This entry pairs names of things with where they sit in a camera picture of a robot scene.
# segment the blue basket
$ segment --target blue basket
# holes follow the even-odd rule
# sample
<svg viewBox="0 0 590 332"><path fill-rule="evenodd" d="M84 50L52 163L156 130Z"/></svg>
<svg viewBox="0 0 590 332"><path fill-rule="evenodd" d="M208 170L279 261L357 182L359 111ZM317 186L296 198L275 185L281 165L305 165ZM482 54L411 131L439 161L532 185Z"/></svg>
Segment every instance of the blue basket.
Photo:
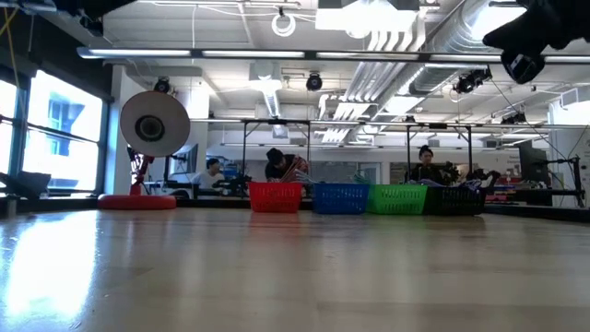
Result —
<svg viewBox="0 0 590 332"><path fill-rule="evenodd" d="M369 195L368 184L315 184L313 212L319 214L363 214Z"/></svg>

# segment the window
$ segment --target window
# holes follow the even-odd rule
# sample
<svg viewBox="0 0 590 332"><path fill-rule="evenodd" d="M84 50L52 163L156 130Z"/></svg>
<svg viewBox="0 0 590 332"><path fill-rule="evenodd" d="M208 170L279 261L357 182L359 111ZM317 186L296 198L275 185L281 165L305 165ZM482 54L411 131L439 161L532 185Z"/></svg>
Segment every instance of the window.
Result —
<svg viewBox="0 0 590 332"><path fill-rule="evenodd" d="M0 124L0 142L2 142L0 143L0 172L8 173L10 146L12 143L12 125Z"/></svg>
<svg viewBox="0 0 590 332"><path fill-rule="evenodd" d="M41 70L31 80L29 123L98 142L102 100Z"/></svg>
<svg viewBox="0 0 590 332"><path fill-rule="evenodd" d="M15 117L17 87L0 80L0 101L0 115L7 118Z"/></svg>
<svg viewBox="0 0 590 332"><path fill-rule="evenodd" d="M51 174L50 188L96 189L101 118L100 98L38 71L23 171Z"/></svg>
<svg viewBox="0 0 590 332"><path fill-rule="evenodd" d="M63 142L67 143L66 154ZM69 140L29 130L24 171L52 175L50 188L94 190L99 148L96 143Z"/></svg>
<svg viewBox="0 0 590 332"><path fill-rule="evenodd" d="M0 80L0 115L9 118L0 124L0 172L8 173L12 146L12 121L17 103L17 87Z"/></svg>

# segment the red basket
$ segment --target red basket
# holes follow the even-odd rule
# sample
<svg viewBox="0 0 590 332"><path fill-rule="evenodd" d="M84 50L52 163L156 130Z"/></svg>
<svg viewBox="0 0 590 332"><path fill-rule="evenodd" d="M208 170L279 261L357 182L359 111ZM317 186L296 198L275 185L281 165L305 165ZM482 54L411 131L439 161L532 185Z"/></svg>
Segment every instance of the red basket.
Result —
<svg viewBox="0 0 590 332"><path fill-rule="evenodd" d="M248 183L254 212L297 213L302 184Z"/></svg>

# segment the ceiling light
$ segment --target ceiling light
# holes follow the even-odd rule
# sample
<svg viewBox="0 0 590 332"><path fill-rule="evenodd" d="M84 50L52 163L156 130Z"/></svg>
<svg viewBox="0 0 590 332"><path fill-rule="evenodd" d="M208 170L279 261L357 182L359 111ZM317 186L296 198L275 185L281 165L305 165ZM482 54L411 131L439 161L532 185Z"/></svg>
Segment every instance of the ceiling light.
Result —
<svg viewBox="0 0 590 332"><path fill-rule="evenodd" d="M289 24L287 25L287 27L280 28L278 26L278 21L281 18L287 18L289 20ZM295 22L295 17L292 16L291 14L276 15L275 17L273 17L273 20L270 23L270 27L273 29L273 32L275 32L275 34L278 37L288 37L288 36L292 35L293 32L295 32L296 26L297 26L297 23Z"/></svg>
<svg viewBox="0 0 590 332"><path fill-rule="evenodd" d="M333 60L365 60L365 61L397 61L415 62L419 55L416 53L385 53L385 52L318 52L320 59Z"/></svg>
<svg viewBox="0 0 590 332"><path fill-rule="evenodd" d="M208 1L208 0L137 0L140 4L152 4L156 6L257 6L257 7L301 7L299 2L282 2L282 1Z"/></svg>
<svg viewBox="0 0 590 332"><path fill-rule="evenodd" d="M212 50L203 51L203 56L208 58L299 58L305 57L301 51L233 51L233 50Z"/></svg>
<svg viewBox="0 0 590 332"><path fill-rule="evenodd" d="M78 54L85 58L128 58L128 57L191 57L189 50L163 49L89 49L78 47Z"/></svg>
<svg viewBox="0 0 590 332"><path fill-rule="evenodd" d="M435 69L487 69L488 65L472 65L472 64L424 64L426 68Z"/></svg>
<svg viewBox="0 0 590 332"><path fill-rule="evenodd" d="M436 63L501 64L498 54L432 54L429 61Z"/></svg>
<svg viewBox="0 0 590 332"><path fill-rule="evenodd" d="M590 64L590 56L587 55L547 55L545 63L552 65L566 64Z"/></svg>
<svg viewBox="0 0 590 332"><path fill-rule="evenodd" d="M312 125L360 125L359 121L310 121Z"/></svg>

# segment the plastic laundry basket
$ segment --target plastic laundry basket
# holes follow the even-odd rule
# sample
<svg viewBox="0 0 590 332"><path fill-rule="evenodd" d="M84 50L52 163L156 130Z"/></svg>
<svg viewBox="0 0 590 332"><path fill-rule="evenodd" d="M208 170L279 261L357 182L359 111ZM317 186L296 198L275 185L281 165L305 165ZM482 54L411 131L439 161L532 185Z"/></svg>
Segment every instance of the plastic laundry basket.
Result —
<svg viewBox="0 0 590 332"><path fill-rule="evenodd" d="M424 209L428 186L415 184L373 184L367 210L376 214L419 215Z"/></svg>
<svg viewBox="0 0 590 332"><path fill-rule="evenodd" d="M296 213L301 204L302 184L248 183L254 212Z"/></svg>
<svg viewBox="0 0 590 332"><path fill-rule="evenodd" d="M368 184L315 184L313 212L362 214L367 207Z"/></svg>
<svg viewBox="0 0 590 332"><path fill-rule="evenodd" d="M483 213L486 189L431 187L424 213L437 216L475 216Z"/></svg>

